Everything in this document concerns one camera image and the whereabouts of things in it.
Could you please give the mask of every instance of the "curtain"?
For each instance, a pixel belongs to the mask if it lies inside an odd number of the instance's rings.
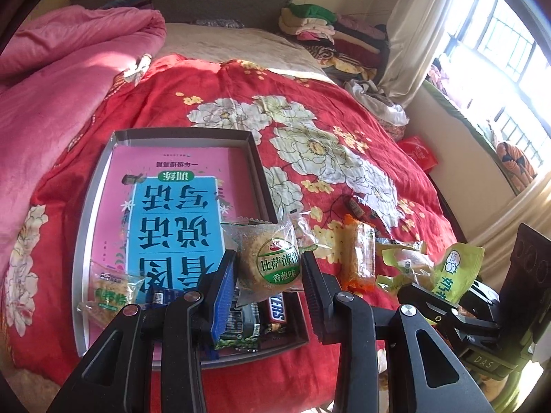
[[[484,262],[480,275],[499,291],[509,271],[509,258],[516,233],[525,223],[546,237],[551,237],[551,172],[542,172],[520,195],[498,213],[494,223],[469,243],[483,246]]]
[[[406,107],[425,79],[453,0],[398,0],[387,23],[390,52],[379,83]]]

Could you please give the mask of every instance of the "bolt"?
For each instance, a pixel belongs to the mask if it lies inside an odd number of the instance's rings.
[[[186,292],[184,294],[184,299],[189,302],[199,301],[201,299],[200,292],[192,290],[191,292]]]
[[[337,299],[343,303],[349,303],[354,299],[354,294],[350,292],[339,292],[337,294]]]
[[[412,317],[417,313],[417,309],[415,309],[415,307],[413,307],[412,305],[403,305],[400,310],[404,315],[408,317]]]
[[[127,317],[131,317],[138,313],[138,306],[136,305],[127,305],[123,308],[122,313]]]

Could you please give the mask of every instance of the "red bag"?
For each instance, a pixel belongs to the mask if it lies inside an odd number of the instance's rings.
[[[396,144],[427,174],[438,164],[432,151],[417,135],[405,138]]]

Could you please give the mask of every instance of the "beige bed sheet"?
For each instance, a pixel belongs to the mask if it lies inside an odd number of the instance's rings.
[[[172,53],[209,62],[249,60],[274,73],[333,83],[304,48],[257,29],[167,23],[165,44],[155,59]]]

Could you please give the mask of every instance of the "pink blanket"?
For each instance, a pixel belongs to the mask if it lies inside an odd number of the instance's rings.
[[[154,55],[159,11],[69,6],[18,29],[0,55],[0,277],[40,177],[105,98],[113,78]]]

